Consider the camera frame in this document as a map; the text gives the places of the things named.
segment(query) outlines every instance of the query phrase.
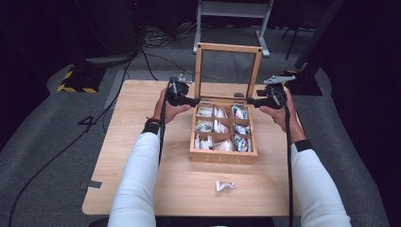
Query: white sleeve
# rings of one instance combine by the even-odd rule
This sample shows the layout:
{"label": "white sleeve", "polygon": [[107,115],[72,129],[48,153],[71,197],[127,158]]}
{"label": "white sleeve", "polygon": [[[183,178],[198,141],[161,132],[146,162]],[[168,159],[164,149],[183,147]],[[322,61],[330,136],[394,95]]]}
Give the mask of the white sleeve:
{"label": "white sleeve", "polygon": [[159,134],[144,132],[139,135],[114,197],[109,227],[156,226],[153,188],[159,167],[159,150]]}
{"label": "white sleeve", "polygon": [[303,212],[301,225],[351,226],[340,193],[316,152],[312,148],[298,152],[292,144],[291,155],[294,187]]}

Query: metal stand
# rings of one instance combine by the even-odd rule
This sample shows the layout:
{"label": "metal stand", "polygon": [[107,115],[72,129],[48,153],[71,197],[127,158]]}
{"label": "metal stand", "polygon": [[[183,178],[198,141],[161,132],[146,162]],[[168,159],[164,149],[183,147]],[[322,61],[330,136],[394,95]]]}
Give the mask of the metal stand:
{"label": "metal stand", "polygon": [[263,47],[263,57],[270,56],[270,52],[266,45],[265,35],[266,25],[270,17],[271,8],[274,0],[270,0],[268,4],[255,4],[255,3],[231,3],[231,2],[209,2],[198,1],[197,13],[197,33],[195,35],[195,42],[193,52],[197,53],[198,43],[201,41],[201,16],[229,16],[229,17],[249,17],[249,18],[263,18],[262,28],[256,31],[256,38],[260,46]]}

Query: dark background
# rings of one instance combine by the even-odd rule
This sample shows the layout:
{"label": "dark background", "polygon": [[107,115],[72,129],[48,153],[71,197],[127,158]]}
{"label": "dark background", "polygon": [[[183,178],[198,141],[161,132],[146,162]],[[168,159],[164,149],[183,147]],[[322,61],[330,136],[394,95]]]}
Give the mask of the dark background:
{"label": "dark background", "polygon": [[[120,13],[125,23],[119,26],[107,25],[107,19],[99,20],[105,18],[99,17],[99,13],[104,6],[113,10],[111,6],[124,8],[124,4],[96,2],[104,5],[78,1],[87,19],[75,1],[8,0],[0,3],[0,148],[47,98],[46,83],[52,75],[67,64],[79,64],[84,58],[113,53],[102,45],[94,32],[110,46],[125,52],[135,45],[127,40],[138,42],[132,29],[138,26],[136,23],[159,26],[174,36],[174,29],[180,23],[195,22],[196,1],[153,0],[146,5],[139,2],[140,17],[132,19],[131,14]],[[291,6],[299,2],[276,0],[274,4],[268,27],[290,26],[288,16],[291,18],[297,9]],[[308,59],[308,64],[321,67],[329,77],[341,121],[377,183],[392,226],[401,226],[398,217],[401,200],[396,187],[401,184],[400,148],[396,144],[401,139],[398,107],[401,97],[398,76],[401,72],[400,9],[390,1],[343,1]],[[86,20],[94,26],[90,28]],[[238,22],[236,18],[231,20],[225,23]],[[207,23],[215,25],[221,21]],[[260,25],[260,22],[246,22],[253,23]],[[356,185],[355,190],[363,188]]]}

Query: handheld controller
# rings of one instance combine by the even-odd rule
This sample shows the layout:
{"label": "handheld controller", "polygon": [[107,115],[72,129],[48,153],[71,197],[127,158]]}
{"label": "handheld controller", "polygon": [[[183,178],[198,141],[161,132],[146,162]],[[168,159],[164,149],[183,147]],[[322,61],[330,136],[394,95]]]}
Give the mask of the handheld controller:
{"label": "handheld controller", "polygon": [[282,108],[287,102],[287,95],[282,82],[293,79],[295,79],[294,76],[272,76],[270,79],[264,80],[263,83],[267,84],[265,90],[257,90],[256,93],[258,96],[265,96],[266,98],[254,99],[250,97],[247,99],[247,103],[252,104],[255,108],[261,106],[267,106],[275,110]]}
{"label": "handheld controller", "polygon": [[190,98],[186,96],[189,92],[187,83],[192,83],[191,80],[180,75],[178,79],[171,77],[170,83],[171,85],[167,89],[167,101],[171,106],[189,104],[191,107],[196,107],[200,103],[200,98]]}

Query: hand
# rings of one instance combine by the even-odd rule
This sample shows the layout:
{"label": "hand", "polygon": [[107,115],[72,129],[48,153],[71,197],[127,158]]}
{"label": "hand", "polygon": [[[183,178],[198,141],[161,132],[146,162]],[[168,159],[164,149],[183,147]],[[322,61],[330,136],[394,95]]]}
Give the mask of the hand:
{"label": "hand", "polygon": [[[291,142],[295,143],[300,140],[305,140],[306,136],[304,131],[302,130],[300,124],[298,123],[297,114],[295,111],[295,104],[292,100],[292,96],[289,91],[285,90],[287,94],[287,106],[289,110],[289,132],[291,135]],[[259,110],[265,114],[268,114],[273,119],[274,123],[278,124],[281,127],[283,132],[287,132],[286,128],[286,110],[282,107],[279,110],[274,110],[267,106],[259,107]]]}
{"label": "hand", "polygon": [[[160,93],[159,100],[156,103],[156,107],[154,108],[154,114],[153,118],[155,119],[161,119],[161,113],[162,113],[162,106],[163,106],[163,101],[165,100],[165,93],[166,93],[166,88],[162,90]],[[174,119],[174,117],[182,112],[186,112],[191,109],[190,105],[182,105],[182,106],[171,106],[168,101],[166,102],[166,118],[165,122],[166,124]]]}

